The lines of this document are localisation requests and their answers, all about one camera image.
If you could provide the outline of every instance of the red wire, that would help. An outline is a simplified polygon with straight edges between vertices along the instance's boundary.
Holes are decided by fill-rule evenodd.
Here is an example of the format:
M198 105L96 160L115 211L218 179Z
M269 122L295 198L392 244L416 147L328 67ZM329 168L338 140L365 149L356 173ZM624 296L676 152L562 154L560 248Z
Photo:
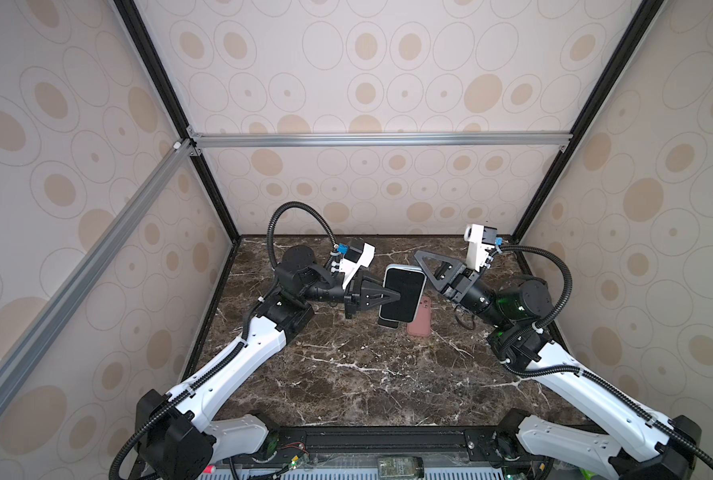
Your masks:
M308 454L308 452L306 451L306 446L304 445L303 442L292 442L290 444L285 445L282 448L289 448L289 447L297 448L298 450L301 450L303 453Z

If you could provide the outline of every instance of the black phone screen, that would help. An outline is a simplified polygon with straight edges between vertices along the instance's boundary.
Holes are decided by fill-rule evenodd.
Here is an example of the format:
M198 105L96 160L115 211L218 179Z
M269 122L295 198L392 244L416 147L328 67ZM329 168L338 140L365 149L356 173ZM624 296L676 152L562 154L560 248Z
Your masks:
M410 323L415 320L426 275L423 272L390 268L386 270L383 286L400 293L400 299L381 305L378 316L384 320Z

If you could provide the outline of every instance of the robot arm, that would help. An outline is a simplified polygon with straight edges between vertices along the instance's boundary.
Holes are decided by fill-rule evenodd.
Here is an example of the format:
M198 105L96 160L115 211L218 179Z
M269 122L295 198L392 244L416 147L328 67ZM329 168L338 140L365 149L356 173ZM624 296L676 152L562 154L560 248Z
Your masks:
M273 230L269 237L273 239ZM696 457L713 468L713 460L696 446L701 436L696 424L686 417L672 421L628 397L544 333L543 326L569 298L569 286L556 306L545 282L534 276L514 276L496 291L482 280L493 260L491 253L501 252L496 231L469 226L464 238L470 242L465 264L452 257L416 252L415 261L429 282L450 302L496 327L488 342L506 370L548 386L607 432L584 432L518 412L522 416L518 424L497 438L504 446L505 460L528 452L564 460L611 480L686 480ZM241 453L267 458L273 452L271 422L253 415L213 422L218 409L254 370L303 330L313 317L308 300L342 302L346 318L351 318L358 311L400 298L367 270L374 255L371 245L333 247L332 259L343 258L340 263L328 261L325 267L316 264L307 246L288 249L274 269L274 286L250 311L243 334L165 396L151 390L140 399L136 433L114 459L111 480L120 479L118 468L133 447L156 471L150 478L165 480L197 478L210 463ZM539 249L521 249L540 254ZM427 264L429 259L440 263L434 271ZM567 273L565 280L570 283Z
M563 270L565 288L557 306L545 282L533 276L514 276L497 291L484 282L479 267L489 268L493 260L490 252L502 251L492 230L481 225L467 227L465 264L422 250L414 259L442 296L496 327L488 342L506 370L552 389L608 433L582 432L525 415L511 432L511 449L558 458L611 480L689 478L699 452L700 428L689 418L672 421L630 398L548 338L543 326L559 313L572 287L569 270L558 257L533 247L503 247L547 256ZM432 271L428 260L439 262L439 266Z

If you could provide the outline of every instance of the metal bracket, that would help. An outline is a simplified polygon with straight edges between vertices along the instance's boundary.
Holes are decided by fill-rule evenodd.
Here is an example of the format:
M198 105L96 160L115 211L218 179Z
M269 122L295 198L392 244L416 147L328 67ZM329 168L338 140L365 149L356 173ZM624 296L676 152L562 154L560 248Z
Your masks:
M188 134L189 137L192 139L194 138L199 138L202 136L201 133L199 133L197 130L194 130L194 127L191 127L190 125L186 127L186 133Z

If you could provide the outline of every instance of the pink phone case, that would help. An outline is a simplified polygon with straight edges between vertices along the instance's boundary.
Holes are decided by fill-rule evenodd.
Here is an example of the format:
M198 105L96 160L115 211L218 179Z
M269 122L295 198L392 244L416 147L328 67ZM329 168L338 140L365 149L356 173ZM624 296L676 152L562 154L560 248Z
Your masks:
M431 299L428 296L420 297L415 319L407 324L407 333L412 336L431 335Z

